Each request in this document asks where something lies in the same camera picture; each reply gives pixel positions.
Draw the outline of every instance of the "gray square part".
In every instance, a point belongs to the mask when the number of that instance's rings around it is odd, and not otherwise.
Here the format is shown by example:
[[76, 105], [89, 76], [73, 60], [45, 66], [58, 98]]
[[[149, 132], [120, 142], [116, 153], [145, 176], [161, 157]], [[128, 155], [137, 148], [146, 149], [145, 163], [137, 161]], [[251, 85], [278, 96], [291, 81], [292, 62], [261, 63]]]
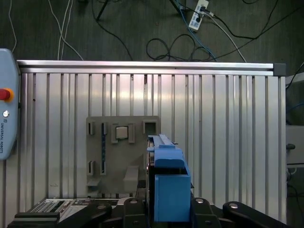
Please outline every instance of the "gray square part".
[[116, 127], [116, 139], [127, 139], [128, 127]]

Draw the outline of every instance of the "white cable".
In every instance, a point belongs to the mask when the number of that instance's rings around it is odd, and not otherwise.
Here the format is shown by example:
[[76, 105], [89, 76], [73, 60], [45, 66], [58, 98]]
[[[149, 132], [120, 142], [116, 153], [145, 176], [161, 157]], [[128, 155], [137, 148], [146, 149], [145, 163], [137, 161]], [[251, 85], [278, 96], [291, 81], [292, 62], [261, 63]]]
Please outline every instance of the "white cable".
[[296, 168], [294, 169], [294, 171], [292, 173], [290, 173], [290, 175], [294, 175], [296, 173]]
[[16, 46], [17, 46], [17, 37], [16, 37], [16, 33], [15, 33], [14, 26], [13, 26], [13, 22], [12, 22], [11, 17], [10, 17], [12, 5], [13, 5], [13, 0], [10, 0], [10, 6], [9, 6], [9, 21], [10, 21], [11, 29], [13, 30], [14, 38], [15, 38], [15, 45], [14, 45], [14, 47], [13, 47], [13, 49], [12, 49], [12, 53], [14, 53], [14, 50], [15, 50], [15, 48], [16, 48]]
[[[68, 25], [69, 25], [70, 19], [71, 19], [71, 11], [72, 11], [72, 7], [73, 7], [73, 3], [74, 3], [74, 0], [72, 0], [70, 12], [69, 12], [69, 14], [68, 14], [68, 20], [67, 20], [67, 25], [66, 25], [65, 39], [67, 38], [67, 28], [68, 28]], [[64, 48], [65, 48], [65, 45], [63, 44], [63, 45], [62, 45], [62, 50], [61, 50], [61, 58], [60, 58], [60, 60], [62, 60], [63, 49], [64, 49]]]
[[226, 36], [231, 40], [232, 44], [235, 46], [235, 48], [237, 49], [239, 55], [242, 57], [242, 59], [244, 60], [244, 62], [246, 63], [247, 61], [245, 60], [244, 56], [242, 55], [242, 53], [240, 52], [240, 50], [238, 49], [237, 45], [235, 44], [235, 42], [233, 41], [233, 39], [229, 36], [229, 34], [208, 14], [208, 13], [204, 13], [205, 15], [207, 15], [208, 17], [210, 17], [213, 22], [226, 34]]
[[[65, 16], [63, 17], [63, 22], [62, 22], [62, 26], [61, 26], [61, 33], [65, 27], [65, 21], [66, 21], [66, 17], [67, 17], [67, 11], [68, 11], [68, 7], [70, 5], [71, 0], [68, 0], [67, 6], [66, 6], [66, 11], [65, 11]], [[61, 37], [59, 37], [59, 42], [58, 42], [58, 53], [57, 53], [57, 60], [59, 60], [59, 53], [60, 53], [60, 44], [61, 44]]]
[[62, 32], [61, 32], [61, 27], [60, 27], [60, 24], [59, 24], [59, 21], [58, 21], [56, 15], [55, 15], [54, 12], [53, 12], [53, 8], [52, 8], [52, 5], [51, 5], [50, 0], [48, 0], [48, 3], [49, 3], [49, 7], [50, 7], [50, 9], [51, 9], [51, 12], [52, 12], [52, 14], [53, 14], [53, 16], [54, 16], [54, 18], [55, 18], [55, 20], [56, 20], [56, 22], [57, 22], [58, 27], [59, 27], [60, 36], [61, 36], [63, 42], [64, 42], [68, 47], [70, 47], [70, 48], [71, 48], [71, 49], [72, 49], [72, 50], [81, 58], [81, 60], [84, 60], [84, 59], [81, 57], [81, 55], [80, 55], [80, 54], [79, 54], [79, 53], [78, 53], [78, 52], [77, 52], [69, 43], [67, 43], [66, 40], [63, 38]]

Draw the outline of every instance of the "universal robots logo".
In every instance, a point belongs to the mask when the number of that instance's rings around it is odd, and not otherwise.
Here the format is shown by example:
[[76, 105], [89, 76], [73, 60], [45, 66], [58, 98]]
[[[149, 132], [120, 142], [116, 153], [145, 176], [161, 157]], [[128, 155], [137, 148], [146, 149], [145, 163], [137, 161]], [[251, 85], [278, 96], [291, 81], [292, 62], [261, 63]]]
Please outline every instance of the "universal robots logo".
[[3, 153], [3, 144], [4, 144], [4, 123], [6, 123], [7, 120], [4, 120], [3, 123], [1, 123], [0, 127], [0, 153]]

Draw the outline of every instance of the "circuit board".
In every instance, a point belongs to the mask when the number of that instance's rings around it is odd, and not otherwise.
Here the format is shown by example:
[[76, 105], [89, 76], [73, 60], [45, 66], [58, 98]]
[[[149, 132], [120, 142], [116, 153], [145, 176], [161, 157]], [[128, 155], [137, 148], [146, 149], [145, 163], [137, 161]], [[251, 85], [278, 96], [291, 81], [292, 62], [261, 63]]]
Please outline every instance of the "circuit board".
[[115, 208], [118, 199], [44, 199], [37, 203], [28, 212], [59, 212], [60, 221], [63, 221], [95, 201], [109, 203], [112, 205], [112, 208]]

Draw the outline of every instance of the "red button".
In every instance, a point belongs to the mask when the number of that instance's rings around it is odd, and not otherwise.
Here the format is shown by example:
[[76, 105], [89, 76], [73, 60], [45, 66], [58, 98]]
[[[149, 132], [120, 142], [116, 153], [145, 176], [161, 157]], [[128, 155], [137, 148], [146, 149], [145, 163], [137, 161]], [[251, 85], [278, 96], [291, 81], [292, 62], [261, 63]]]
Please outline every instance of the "red button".
[[0, 89], [0, 100], [5, 101], [10, 98], [10, 91], [7, 89]]

